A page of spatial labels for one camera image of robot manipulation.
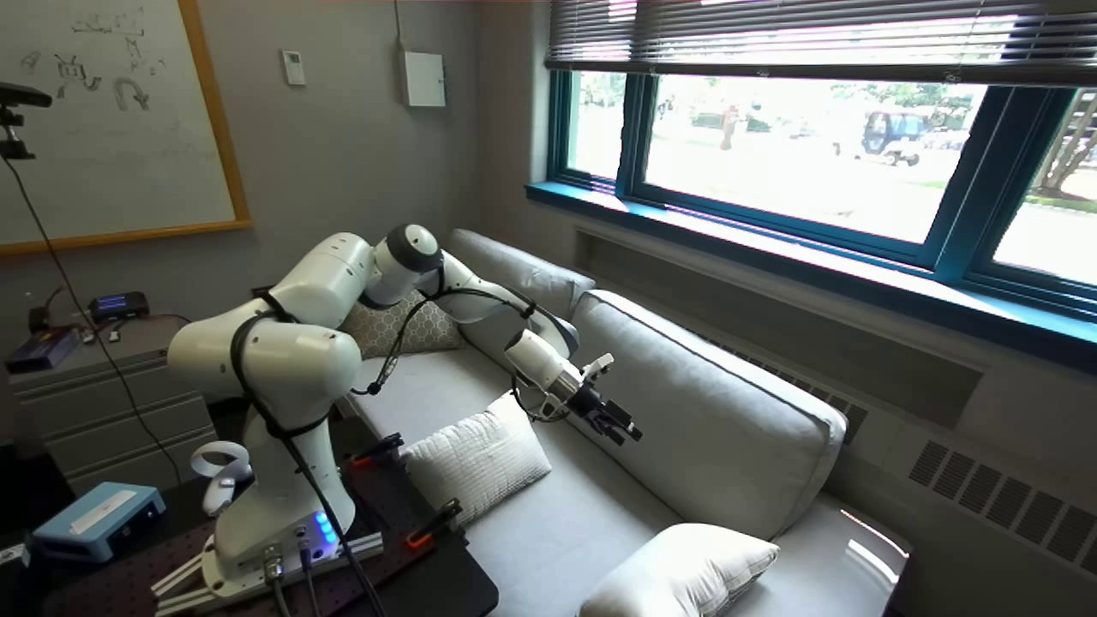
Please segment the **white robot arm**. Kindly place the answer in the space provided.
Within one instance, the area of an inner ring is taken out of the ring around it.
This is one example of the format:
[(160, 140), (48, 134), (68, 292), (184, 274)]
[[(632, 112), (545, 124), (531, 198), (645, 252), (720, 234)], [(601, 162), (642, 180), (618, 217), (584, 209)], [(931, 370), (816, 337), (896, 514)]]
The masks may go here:
[(406, 292), (451, 323), (517, 316), (505, 337), (507, 368), (556, 409), (612, 443), (638, 440), (635, 419), (605, 400), (537, 323), (568, 328), (534, 301), (472, 274), (424, 225), (405, 222), (381, 244), (357, 234), (317, 241), (275, 288), (180, 326), (166, 370), (209, 396), (244, 396), (244, 446), (253, 478), (217, 514), (206, 566), (224, 578), (259, 572), (272, 554), (339, 554), (357, 502), (336, 469), (329, 410), (360, 378), (360, 341), (341, 332), (354, 306), (389, 307)]

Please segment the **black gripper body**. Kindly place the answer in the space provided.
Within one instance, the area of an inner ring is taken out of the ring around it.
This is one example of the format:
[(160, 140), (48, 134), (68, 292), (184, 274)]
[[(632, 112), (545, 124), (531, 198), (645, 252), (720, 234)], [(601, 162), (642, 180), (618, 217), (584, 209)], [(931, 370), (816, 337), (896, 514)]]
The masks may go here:
[(605, 400), (593, 389), (593, 387), (579, 387), (572, 396), (568, 396), (568, 410), (579, 413), (579, 419), (601, 419), (605, 409)]

